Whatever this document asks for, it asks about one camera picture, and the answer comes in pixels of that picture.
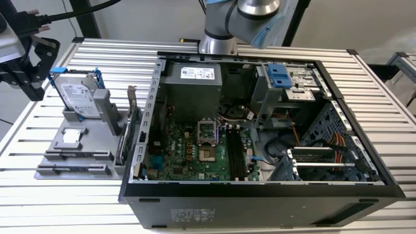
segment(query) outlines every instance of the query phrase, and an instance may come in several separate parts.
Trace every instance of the workbench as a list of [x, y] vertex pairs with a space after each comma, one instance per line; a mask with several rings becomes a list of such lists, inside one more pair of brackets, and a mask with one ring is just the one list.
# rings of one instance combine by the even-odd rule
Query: workbench
[[[145, 107], [158, 51], [197, 53], [197, 43], [103, 39], [74, 42], [58, 66], [103, 72], [111, 101], [129, 108], [127, 88], [137, 86]], [[416, 123], [366, 65], [347, 50], [239, 46], [242, 56], [322, 60], [407, 199], [342, 228], [159, 230], [159, 233], [416, 233]], [[35, 168], [63, 122], [63, 102], [47, 89], [31, 102], [0, 142], [0, 230], [7, 233], [153, 233], [129, 205], [119, 204], [119, 180], [37, 180]]]

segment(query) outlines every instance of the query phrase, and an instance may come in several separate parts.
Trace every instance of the sticker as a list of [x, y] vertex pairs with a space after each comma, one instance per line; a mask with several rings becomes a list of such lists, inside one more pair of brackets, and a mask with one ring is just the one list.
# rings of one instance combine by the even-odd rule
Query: sticker
[[174, 222], [213, 222], [215, 209], [171, 209]]
[[247, 119], [249, 120], [253, 120], [255, 117], [255, 113], [254, 112], [250, 112], [249, 115], [247, 115]]
[[182, 79], [215, 79], [214, 68], [183, 67]]
[[90, 89], [82, 84], [62, 84], [74, 111], [86, 118], [101, 117]]

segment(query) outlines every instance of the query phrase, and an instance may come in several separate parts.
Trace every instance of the power cable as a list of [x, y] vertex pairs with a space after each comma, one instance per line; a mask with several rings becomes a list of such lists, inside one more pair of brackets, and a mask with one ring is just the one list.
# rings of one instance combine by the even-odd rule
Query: power cable
[[203, 12], [205, 14], [207, 14], [207, 8], [206, 8], [206, 5], [205, 5], [205, 0], [198, 0], [198, 2], [201, 3], [201, 6], [202, 6], [202, 9], [203, 9]]
[[63, 13], [63, 14], [58, 14], [58, 15], [53, 15], [53, 16], [49, 16], [49, 15], [39, 16], [41, 23], [42, 23], [42, 25], [46, 25], [46, 24], [53, 23], [54, 21], [66, 20], [66, 19], [70, 19], [73, 17], [79, 17], [83, 15], [87, 15], [90, 13], [94, 13], [95, 11], [103, 10], [105, 8], [113, 6], [114, 4], [117, 4], [121, 1], [122, 0], [110, 0], [110, 1], [107, 1], [99, 5], [95, 5], [93, 7], [86, 8], [81, 11], [74, 11], [74, 12], [69, 12], [69, 13]]
[[[69, 10], [67, 10], [67, 5], [66, 5], [66, 1], [62, 0], [62, 2], [63, 2], [63, 5], [65, 5], [66, 12], [69, 12]], [[71, 27], [73, 27], [73, 29], [74, 29], [74, 33], [77, 34], [77, 37], [79, 37], [78, 31], [77, 31], [77, 28], [74, 27], [74, 24], [73, 24], [71, 19], [69, 19], [69, 21], [70, 21]]]

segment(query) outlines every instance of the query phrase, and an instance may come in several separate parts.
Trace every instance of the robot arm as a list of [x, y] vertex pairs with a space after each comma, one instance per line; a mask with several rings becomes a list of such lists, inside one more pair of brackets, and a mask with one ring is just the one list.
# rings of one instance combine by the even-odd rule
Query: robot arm
[[281, 0], [207, 0], [203, 54], [237, 55], [239, 38], [254, 47], [270, 46], [281, 32], [289, 7]]
[[[35, 36], [50, 29], [47, 24], [102, 10], [121, 0], [110, 0], [79, 12], [38, 16], [39, 11], [18, 12], [11, 0], [0, 0], [0, 82], [21, 88], [31, 101], [43, 100], [42, 82], [54, 66], [61, 43]], [[34, 66], [29, 53], [33, 46], [41, 62]]]

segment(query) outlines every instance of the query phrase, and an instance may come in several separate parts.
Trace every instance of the blue clip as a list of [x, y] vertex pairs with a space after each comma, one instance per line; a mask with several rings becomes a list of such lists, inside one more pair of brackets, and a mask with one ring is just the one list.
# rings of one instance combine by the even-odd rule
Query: blue clip
[[105, 86], [103, 74], [102, 74], [102, 71], [99, 70], [98, 67], [97, 67], [97, 69], [94, 70], [94, 74], [97, 74], [97, 76], [98, 76], [99, 88], [101, 88], [101, 89], [105, 89], [106, 86]]
[[263, 161], [263, 157], [250, 156], [250, 160]]
[[66, 67], [54, 67], [51, 70], [51, 73], [65, 74], [69, 72], [69, 69]]
[[273, 79], [273, 85], [275, 88], [289, 89], [293, 87], [293, 80], [287, 74], [287, 68], [283, 64], [269, 64], [269, 76]]

